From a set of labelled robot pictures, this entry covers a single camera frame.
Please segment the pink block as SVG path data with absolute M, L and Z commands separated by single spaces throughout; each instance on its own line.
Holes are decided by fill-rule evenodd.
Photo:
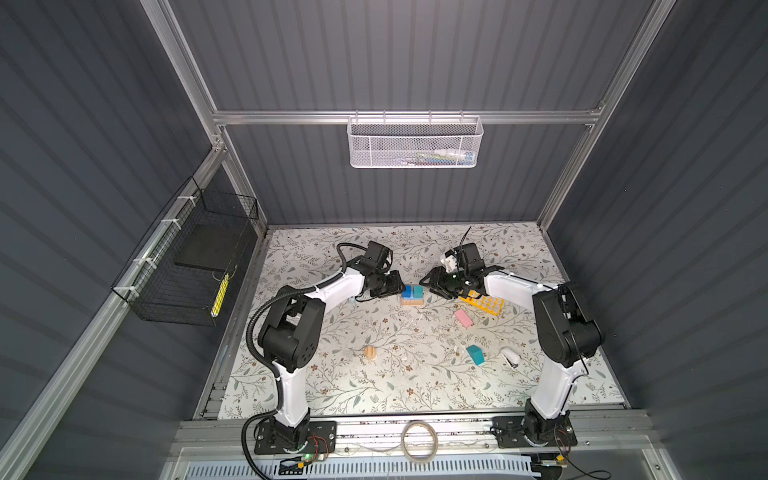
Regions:
M 457 309 L 454 316 L 463 328 L 470 328 L 474 325 L 472 318 L 462 309 Z

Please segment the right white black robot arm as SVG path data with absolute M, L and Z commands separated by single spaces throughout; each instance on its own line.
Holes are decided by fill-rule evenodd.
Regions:
M 589 374 L 587 360 L 605 340 L 581 289 L 572 282 L 542 283 L 488 265 L 474 243 L 446 251 L 419 285 L 448 300 L 495 297 L 534 314 L 546 359 L 517 430 L 534 447 L 574 446 L 569 397 L 576 381 Z

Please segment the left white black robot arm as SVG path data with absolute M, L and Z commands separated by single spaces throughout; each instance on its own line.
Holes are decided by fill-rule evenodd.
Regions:
M 309 287 L 281 287 L 246 327 L 248 352 L 275 380 L 277 404 L 267 414 L 272 437 L 288 451 L 302 448 L 309 436 L 305 367 L 319 347 L 325 313 L 349 299 L 380 299 L 405 291 L 392 268 L 390 248 L 375 241 L 365 246 L 341 242 L 336 250 L 341 266 L 335 274 Z

